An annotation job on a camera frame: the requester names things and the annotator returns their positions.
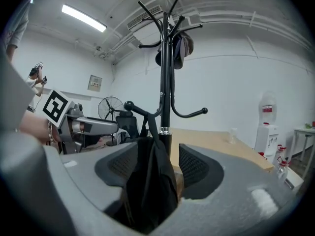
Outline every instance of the ceiling light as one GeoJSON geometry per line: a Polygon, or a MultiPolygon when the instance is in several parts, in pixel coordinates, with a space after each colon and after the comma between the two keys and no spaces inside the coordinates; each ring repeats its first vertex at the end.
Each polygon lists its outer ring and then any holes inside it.
{"type": "Polygon", "coordinates": [[[106,26],[101,24],[100,22],[96,21],[95,19],[89,17],[88,15],[64,4],[62,12],[68,14],[76,19],[81,20],[82,22],[94,27],[95,29],[99,30],[100,32],[104,32],[106,30],[106,26]]]}

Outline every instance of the white wall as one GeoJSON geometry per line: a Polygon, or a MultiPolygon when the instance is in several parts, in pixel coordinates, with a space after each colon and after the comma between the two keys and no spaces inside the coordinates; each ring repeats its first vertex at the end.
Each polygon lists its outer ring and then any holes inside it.
{"type": "Polygon", "coordinates": [[[84,115],[98,117],[97,107],[99,102],[109,96],[110,85],[113,81],[111,64],[93,57],[87,51],[75,48],[56,38],[51,38],[32,31],[26,31],[19,48],[13,59],[13,66],[23,79],[26,79],[30,70],[39,62],[44,63],[43,76],[47,76],[41,102],[38,104],[37,113],[42,115],[41,109],[50,89],[64,92],[73,101],[81,103],[84,115]],[[100,92],[88,90],[90,76],[101,77],[100,92]]]}
{"type": "MultiPolygon", "coordinates": [[[[258,104],[267,90],[277,98],[276,124],[283,145],[290,146],[294,127],[315,119],[314,64],[301,47],[273,33],[235,25],[206,25],[189,34],[194,52],[185,59],[183,69],[175,71],[176,108],[182,114],[203,107],[209,112],[190,119],[172,114],[172,127],[216,131],[234,127],[238,137],[253,148],[258,104]]],[[[154,59],[157,50],[146,52],[139,50],[117,64],[111,94],[153,113],[158,107],[160,67],[154,59]]],[[[300,139],[297,152],[302,143],[300,139]]]]}

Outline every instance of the air conditioner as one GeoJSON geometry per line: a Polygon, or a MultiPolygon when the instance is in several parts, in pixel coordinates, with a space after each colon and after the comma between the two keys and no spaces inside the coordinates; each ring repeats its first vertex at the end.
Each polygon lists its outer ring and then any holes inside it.
{"type": "MultiPolygon", "coordinates": [[[[149,9],[149,11],[155,16],[156,19],[163,21],[163,10],[160,5],[154,6],[153,8],[149,9]]],[[[153,21],[142,21],[144,18],[149,18],[147,12],[144,12],[131,20],[127,24],[127,27],[128,30],[133,32],[135,38],[138,39],[143,45],[151,45],[160,40],[160,33],[153,21]]],[[[172,16],[170,17],[170,23],[174,25],[172,16]]]]}

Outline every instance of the black fan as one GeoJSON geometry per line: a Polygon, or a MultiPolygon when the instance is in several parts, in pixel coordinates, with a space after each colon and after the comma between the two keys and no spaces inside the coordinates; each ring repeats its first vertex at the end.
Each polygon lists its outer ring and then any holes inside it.
{"type": "MultiPolygon", "coordinates": [[[[98,115],[101,119],[105,120],[116,120],[116,116],[119,116],[120,111],[124,110],[125,109],[123,103],[116,97],[112,96],[102,99],[102,101],[98,105],[98,115]]],[[[113,135],[112,141],[108,141],[106,145],[117,145],[117,141],[114,141],[113,135]]]]}

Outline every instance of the bracelet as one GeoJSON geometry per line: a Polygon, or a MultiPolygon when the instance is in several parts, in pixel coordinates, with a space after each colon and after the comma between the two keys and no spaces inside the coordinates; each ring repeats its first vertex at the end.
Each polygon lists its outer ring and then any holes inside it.
{"type": "Polygon", "coordinates": [[[49,121],[48,122],[48,134],[51,143],[56,143],[56,140],[53,137],[53,124],[49,121]]]}

